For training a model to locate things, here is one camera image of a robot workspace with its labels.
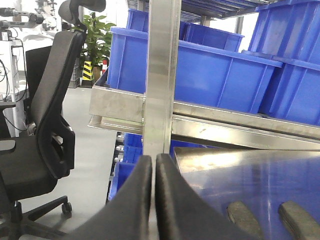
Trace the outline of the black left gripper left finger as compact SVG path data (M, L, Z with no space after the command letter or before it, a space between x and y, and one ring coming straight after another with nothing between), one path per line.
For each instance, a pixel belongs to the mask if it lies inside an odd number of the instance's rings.
M115 197L65 240L147 240L152 189L152 159L139 158Z

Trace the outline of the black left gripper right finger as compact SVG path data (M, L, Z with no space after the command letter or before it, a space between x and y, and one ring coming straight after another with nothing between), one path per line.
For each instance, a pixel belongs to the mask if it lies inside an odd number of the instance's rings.
M189 186L166 153L156 157L155 209L161 240L251 240Z

